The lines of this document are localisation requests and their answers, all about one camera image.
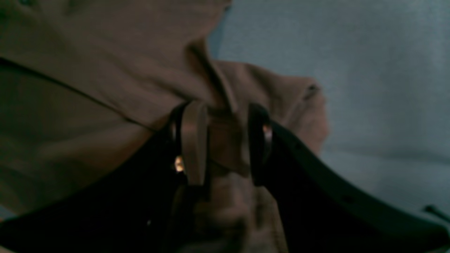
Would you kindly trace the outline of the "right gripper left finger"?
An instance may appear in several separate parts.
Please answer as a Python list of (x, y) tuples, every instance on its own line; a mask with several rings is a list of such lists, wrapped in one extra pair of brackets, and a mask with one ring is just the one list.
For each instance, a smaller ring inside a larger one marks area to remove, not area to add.
[(177, 106), (164, 128), (126, 162), (87, 188), (1, 223), (15, 253), (157, 253), (174, 200), (185, 210), (204, 186), (207, 107)]

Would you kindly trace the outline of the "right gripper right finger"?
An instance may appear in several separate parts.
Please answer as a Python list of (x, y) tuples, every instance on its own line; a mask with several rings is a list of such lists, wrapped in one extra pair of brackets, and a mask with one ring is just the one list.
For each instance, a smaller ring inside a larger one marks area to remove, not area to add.
[(276, 200), (291, 253), (441, 253), (448, 230), (400, 211), (329, 169), (297, 136), (249, 105), (254, 185)]

